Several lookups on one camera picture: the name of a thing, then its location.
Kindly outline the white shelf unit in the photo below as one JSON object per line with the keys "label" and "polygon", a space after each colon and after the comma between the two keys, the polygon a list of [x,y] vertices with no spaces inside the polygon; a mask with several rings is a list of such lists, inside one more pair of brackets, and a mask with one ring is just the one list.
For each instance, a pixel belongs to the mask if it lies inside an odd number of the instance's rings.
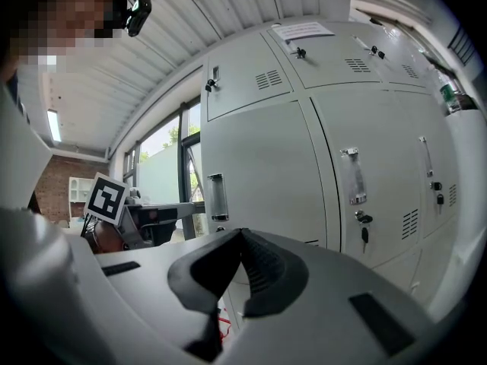
{"label": "white shelf unit", "polygon": [[70,221],[77,221],[84,214],[94,179],[70,177],[68,181],[68,213]]}

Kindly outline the green label bottle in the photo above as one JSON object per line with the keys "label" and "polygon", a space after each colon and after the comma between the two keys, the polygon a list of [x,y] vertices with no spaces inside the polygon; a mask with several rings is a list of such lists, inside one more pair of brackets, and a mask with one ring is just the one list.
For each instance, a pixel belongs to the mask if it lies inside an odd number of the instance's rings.
{"label": "green label bottle", "polygon": [[439,79],[441,82],[440,92],[447,105],[450,114],[456,113],[460,110],[460,103],[457,99],[457,87],[449,76],[439,72]]}

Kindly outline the person's left forearm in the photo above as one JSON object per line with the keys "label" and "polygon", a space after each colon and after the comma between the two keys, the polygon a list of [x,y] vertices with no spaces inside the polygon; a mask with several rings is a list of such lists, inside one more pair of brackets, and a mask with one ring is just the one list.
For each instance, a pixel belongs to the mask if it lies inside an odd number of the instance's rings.
{"label": "person's left forearm", "polygon": [[105,221],[100,221],[95,225],[94,242],[94,254],[122,252],[125,244],[117,229]]}

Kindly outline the white paper notice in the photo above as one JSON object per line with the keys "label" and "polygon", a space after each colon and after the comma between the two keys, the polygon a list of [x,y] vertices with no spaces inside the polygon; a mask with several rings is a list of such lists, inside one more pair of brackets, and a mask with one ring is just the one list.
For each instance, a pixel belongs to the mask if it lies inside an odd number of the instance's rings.
{"label": "white paper notice", "polygon": [[306,22],[291,25],[273,24],[272,30],[284,41],[308,37],[334,36],[334,32],[318,22]]}

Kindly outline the person's black clothing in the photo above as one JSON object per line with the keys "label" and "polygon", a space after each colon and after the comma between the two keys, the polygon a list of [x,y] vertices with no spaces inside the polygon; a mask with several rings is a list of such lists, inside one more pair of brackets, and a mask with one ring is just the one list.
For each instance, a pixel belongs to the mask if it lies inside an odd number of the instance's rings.
{"label": "person's black clothing", "polygon": [[18,74],[15,71],[14,74],[10,77],[10,79],[6,82],[7,89],[12,97],[12,100],[14,101],[15,105],[17,106],[19,112],[27,122],[27,124],[30,124],[30,118],[28,116],[28,113],[25,109],[25,106],[21,102],[20,95],[18,93]]}

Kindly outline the locker door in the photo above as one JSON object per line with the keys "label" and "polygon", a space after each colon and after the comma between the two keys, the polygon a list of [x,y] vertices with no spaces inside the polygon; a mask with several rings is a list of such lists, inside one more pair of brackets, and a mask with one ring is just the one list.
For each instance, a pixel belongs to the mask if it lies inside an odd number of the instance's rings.
{"label": "locker door", "polygon": [[211,229],[249,228],[326,245],[326,209],[309,128],[298,101],[248,106],[201,131]]}

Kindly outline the white counter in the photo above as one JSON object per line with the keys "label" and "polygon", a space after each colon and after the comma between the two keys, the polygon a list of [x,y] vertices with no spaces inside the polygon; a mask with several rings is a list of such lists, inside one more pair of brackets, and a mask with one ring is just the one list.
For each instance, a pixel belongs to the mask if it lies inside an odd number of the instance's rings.
{"label": "white counter", "polygon": [[487,244],[487,120],[480,111],[469,109],[449,115],[447,123],[457,153],[460,200],[452,255],[428,306],[436,322],[466,295]]}

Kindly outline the long ceiling light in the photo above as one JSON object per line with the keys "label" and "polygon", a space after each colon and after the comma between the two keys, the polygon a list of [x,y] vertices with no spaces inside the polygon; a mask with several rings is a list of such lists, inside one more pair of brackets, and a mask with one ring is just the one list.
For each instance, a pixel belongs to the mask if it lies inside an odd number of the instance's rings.
{"label": "long ceiling light", "polygon": [[48,118],[49,130],[52,136],[52,140],[54,140],[54,142],[61,142],[62,138],[59,129],[58,113],[55,110],[48,109],[46,111],[46,114]]}

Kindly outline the black framed window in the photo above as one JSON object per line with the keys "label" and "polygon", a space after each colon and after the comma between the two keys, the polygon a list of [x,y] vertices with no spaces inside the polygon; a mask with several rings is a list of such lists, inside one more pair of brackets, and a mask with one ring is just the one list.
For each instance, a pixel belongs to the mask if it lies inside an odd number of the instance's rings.
{"label": "black framed window", "polygon": [[175,223],[176,240],[208,230],[203,214],[201,100],[183,102],[124,154],[123,182],[136,188],[145,205],[194,203],[196,213]]}

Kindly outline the grey metal locker cabinet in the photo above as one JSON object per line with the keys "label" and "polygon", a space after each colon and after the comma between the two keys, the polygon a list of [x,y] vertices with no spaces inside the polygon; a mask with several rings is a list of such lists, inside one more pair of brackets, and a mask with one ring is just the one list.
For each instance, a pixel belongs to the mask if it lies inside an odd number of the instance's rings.
{"label": "grey metal locker cabinet", "polygon": [[[344,253],[428,308],[457,229],[457,159],[425,76],[403,45],[367,24],[318,22],[334,36],[272,28],[208,53],[202,127],[248,106],[300,103],[320,171],[326,249]],[[211,93],[208,79],[218,82]],[[441,214],[430,182],[441,182]],[[355,212],[373,217],[362,252]]]}

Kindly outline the black wall rack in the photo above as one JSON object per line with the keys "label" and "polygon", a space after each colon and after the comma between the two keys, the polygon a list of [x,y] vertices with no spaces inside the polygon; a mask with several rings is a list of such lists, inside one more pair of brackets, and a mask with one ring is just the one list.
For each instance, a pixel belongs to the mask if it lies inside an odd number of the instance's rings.
{"label": "black wall rack", "polygon": [[469,63],[476,52],[472,40],[462,26],[457,28],[447,48],[453,52],[463,66]]}

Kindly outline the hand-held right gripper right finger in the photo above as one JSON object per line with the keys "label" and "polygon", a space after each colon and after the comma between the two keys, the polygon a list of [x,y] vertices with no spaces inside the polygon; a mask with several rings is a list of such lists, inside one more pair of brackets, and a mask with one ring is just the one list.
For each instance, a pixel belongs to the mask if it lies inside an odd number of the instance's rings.
{"label": "hand-held right gripper right finger", "polygon": [[389,281],[338,252],[243,229],[252,294],[228,365],[416,365],[433,323]]}

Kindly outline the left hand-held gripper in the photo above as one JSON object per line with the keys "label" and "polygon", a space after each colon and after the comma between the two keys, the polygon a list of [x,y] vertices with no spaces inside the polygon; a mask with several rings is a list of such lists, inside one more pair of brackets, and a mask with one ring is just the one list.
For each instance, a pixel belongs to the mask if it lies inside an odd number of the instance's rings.
{"label": "left hand-held gripper", "polygon": [[141,205],[127,199],[128,185],[102,173],[95,176],[85,204],[87,219],[84,238],[95,246],[94,227],[100,221],[111,223],[124,241],[124,249],[144,249],[171,241],[177,221],[205,213],[205,202],[172,205]]}

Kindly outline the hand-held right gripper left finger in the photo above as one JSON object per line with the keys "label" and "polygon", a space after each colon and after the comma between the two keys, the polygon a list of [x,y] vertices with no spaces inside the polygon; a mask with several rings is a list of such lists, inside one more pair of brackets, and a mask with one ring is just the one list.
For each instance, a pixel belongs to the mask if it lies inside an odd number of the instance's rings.
{"label": "hand-held right gripper left finger", "polygon": [[221,346],[218,300],[240,264],[239,230],[99,256],[97,362],[241,362]]}

